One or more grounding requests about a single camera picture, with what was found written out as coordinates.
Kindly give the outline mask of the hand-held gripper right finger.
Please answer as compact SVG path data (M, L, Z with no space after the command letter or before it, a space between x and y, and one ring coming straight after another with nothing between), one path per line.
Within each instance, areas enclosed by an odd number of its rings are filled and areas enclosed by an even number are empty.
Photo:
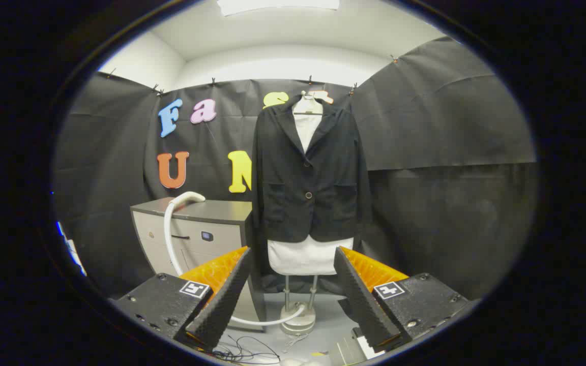
M339 283L368 345L393 349L431 335L469 310L469 300L429 273L408 276L339 247Z

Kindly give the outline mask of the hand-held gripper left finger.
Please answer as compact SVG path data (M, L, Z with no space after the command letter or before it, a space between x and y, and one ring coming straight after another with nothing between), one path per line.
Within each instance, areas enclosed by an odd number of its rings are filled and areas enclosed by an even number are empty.
M212 351L252 268L251 249L241 247L181 276L158 273L114 305L149 332L198 351Z

